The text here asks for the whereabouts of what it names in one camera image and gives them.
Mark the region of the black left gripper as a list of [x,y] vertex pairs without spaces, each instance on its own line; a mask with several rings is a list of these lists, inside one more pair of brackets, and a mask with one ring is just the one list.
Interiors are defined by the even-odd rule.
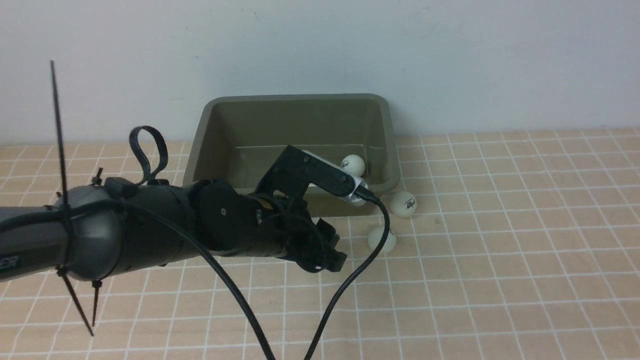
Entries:
[[250,207],[248,224],[240,226],[240,256],[295,262],[306,272],[340,272],[347,254],[336,246],[340,235],[323,218],[313,219],[307,202],[287,210],[285,198],[243,194]]

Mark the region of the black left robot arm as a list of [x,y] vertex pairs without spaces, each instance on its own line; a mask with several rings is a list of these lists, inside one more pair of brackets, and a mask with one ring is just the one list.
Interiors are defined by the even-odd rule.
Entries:
[[[276,258],[307,272],[339,272],[346,255],[335,228],[313,223],[306,202],[291,215],[283,198],[262,203],[229,183],[202,180],[190,186],[142,186],[124,203],[143,208],[187,231],[214,256]],[[1,230],[2,281],[64,267],[78,281],[112,276],[200,255],[166,225],[131,210],[103,209],[71,218],[69,239],[61,219]]]

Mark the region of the black zip tie on arm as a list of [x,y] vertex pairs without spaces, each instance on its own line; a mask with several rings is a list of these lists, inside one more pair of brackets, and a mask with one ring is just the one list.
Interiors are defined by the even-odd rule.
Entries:
[[59,210],[62,211],[62,227],[66,232],[67,240],[68,240],[62,256],[62,264],[55,267],[55,273],[64,282],[67,292],[71,296],[71,300],[73,301],[78,311],[78,314],[80,315],[83,321],[83,324],[85,325],[90,337],[94,337],[95,335],[94,327],[90,325],[89,319],[82,308],[80,300],[76,294],[76,290],[74,289],[71,283],[70,276],[69,276],[69,269],[67,267],[67,263],[69,261],[70,254],[71,254],[71,244],[75,239],[75,232],[72,224],[71,207],[69,205],[69,191],[67,188],[67,171],[66,171],[67,169],[66,151],[64,148],[63,126],[62,126],[62,117],[61,117],[61,109],[60,109],[60,100],[58,95],[57,73],[55,69],[55,62],[53,60],[50,60],[49,66],[50,66],[50,77],[51,77],[51,85],[52,85],[52,100],[54,104],[55,134],[57,139],[59,173],[61,176],[61,192],[57,193],[58,198],[61,199],[61,203],[57,207]]

